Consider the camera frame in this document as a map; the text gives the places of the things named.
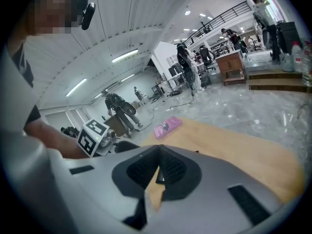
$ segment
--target wooden table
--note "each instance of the wooden table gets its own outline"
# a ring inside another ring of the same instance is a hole
[[[141,144],[171,145],[226,160],[270,188],[283,203],[304,190],[304,172],[296,155],[280,144],[181,118],[182,125],[161,140],[151,133]],[[164,185],[156,176],[147,187],[155,210],[160,208]]]

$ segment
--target desk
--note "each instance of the desk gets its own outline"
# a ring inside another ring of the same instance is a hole
[[[219,65],[224,85],[233,81],[246,81],[246,73],[240,50],[219,56],[215,60]],[[242,74],[238,77],[229,77],[228,75],[231,71],[241,71]]]
[[[104,122],[104,124],[113,129],[118,137],[121,137],[124,134],[126,134],[129,138],[131,137],[128,129],[123,125],[117,114],[109,117],[107,121]]]
[[[226,160],[270,188],[283,203],[301,195],[304,172],[295,154],[280,144],[227,129],[181,118],[182,125],[163,139],[154,133],[145,145],[171,145]],[[154,209],[158,210],[164,185],[156,184],[156,176],[147,187]]]

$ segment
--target white bottle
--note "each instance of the white bottle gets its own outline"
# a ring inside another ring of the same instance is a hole
[[[301,52],[302,52],[302,49],[300,48],[299,43],[297,41],[293,41],[292,42],[292,59],[293,59],[293,68],[296,72],[302,72]]]

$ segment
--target plastic bottle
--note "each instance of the plastic bottle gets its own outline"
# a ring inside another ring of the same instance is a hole
[[[305,48],[302,55],[302,82],[308,87],[312,87],[312,48],[310,43]]]
[[[293,68],[297,72],[302,72],[302,61],[301,61],[302,49],[299,47],[297,41],[292,42],[292,58],[293,58]]]

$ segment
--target glossy floor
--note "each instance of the glossy floor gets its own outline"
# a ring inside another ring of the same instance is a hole
[[[184,89],[178,96],[163,97],[138,108],[137,116],[144,126],[142,132],[134,133],[130,141],[140,145],[153,128],[167,118],[187,117],[278,142],[297,154],[306,178],[309,178],[312,172],[312,96],[297,119],[298,108],[304,99],[304,93],[251,91],[245,84],[214,84],[208,86],[204,92],[195,94],[192,104],[169,110],[171,106],[192,101],[190,90]]]

